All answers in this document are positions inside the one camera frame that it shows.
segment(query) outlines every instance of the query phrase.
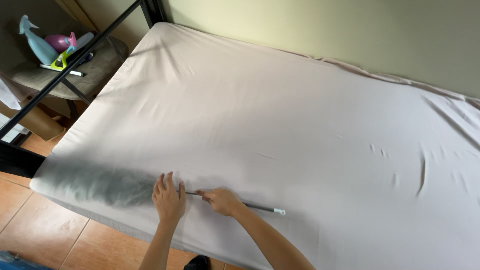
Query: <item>left hand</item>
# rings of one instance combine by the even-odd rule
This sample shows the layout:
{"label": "left hand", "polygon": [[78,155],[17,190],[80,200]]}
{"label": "left hand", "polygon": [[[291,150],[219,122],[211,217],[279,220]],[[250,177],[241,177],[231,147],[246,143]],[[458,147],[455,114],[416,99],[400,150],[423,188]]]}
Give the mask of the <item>left hand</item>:
{"label": "left hand", "polygon": [[183,181],[180,182],[179,193],[177,193],[172,176],[173,172],[167,175],[165,180],[167,187],[163,184],[164,174],[157,179],[153,188],[152,200],[158,211],[160,222],[174,223],[176,226],[185,214],[185,185]]}

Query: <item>orange tile floor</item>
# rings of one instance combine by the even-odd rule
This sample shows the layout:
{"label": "orange tile floor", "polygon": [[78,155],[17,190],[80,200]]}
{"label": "orange tile floor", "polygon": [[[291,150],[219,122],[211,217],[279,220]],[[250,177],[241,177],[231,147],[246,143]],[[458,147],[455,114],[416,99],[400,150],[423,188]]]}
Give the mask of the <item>orange tile floor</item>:
{"label": "orange tile floor", "polygon": [[[47,156],[61,136],[30,136],[23,148]],[[0,172],[0,251],[60,270],[135,270],[148,243],[69,211],[33,193],[30,179]],[[170,249],[168,270],[181,270],[193,253]],[[212,270],[241,270],[212,259]]]}

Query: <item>blue spray bottle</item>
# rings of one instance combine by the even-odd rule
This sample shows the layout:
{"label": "blue spray bottle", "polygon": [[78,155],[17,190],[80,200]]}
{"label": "blue spray bottle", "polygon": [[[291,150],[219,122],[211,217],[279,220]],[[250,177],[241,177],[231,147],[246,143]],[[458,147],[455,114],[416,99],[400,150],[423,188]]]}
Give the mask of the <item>blue spray bottle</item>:
{"label": "blue spray bottle", "polygon": [[57,59],[59,54],[49,43],[32,33],[32,31],[30,31],[31,27],[39,28],[38,26],[33,25],[28,20],[27,15],[24,15],[22,17],[22,20],[20,21],[20,34],[25,34],[27,36],[28,44],[30,45],[32,51],[35,53],[38,59],[40,59],[40,61],[44,65],[50,66],[50,64],[52,64]]}

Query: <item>white bed sheet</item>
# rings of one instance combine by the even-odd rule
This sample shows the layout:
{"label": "white bed sheet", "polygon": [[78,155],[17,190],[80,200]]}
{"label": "white bed sheet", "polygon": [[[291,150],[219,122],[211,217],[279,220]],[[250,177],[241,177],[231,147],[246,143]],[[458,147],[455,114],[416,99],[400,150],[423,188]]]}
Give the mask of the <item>white bed sheet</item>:
{"label": "white bed sheet", "polygon": [[[174,171],[188,191],[227,187],[285,209],[258,213],[317,269],[477,269],[480,102],[347,68],[156,24],[30,186],[149,241],[153,205],[107,205],[70,176],[82,166]],[[246,232],[198,197],[172,246],[270,269]]]}

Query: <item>cream wall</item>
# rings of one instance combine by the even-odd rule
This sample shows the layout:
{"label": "cream wall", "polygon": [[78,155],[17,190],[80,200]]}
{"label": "cream wall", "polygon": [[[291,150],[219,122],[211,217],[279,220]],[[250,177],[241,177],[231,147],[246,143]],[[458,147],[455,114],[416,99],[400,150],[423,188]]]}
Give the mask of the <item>cream wall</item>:
{"label": "cream wall", "polygon": [[[133,0],[77,0],[100,30]],[[480,1],[169,0],[171,21],[215,35],[352,63],[480,98]],[[132,49],[138,8],[114,33]]]}

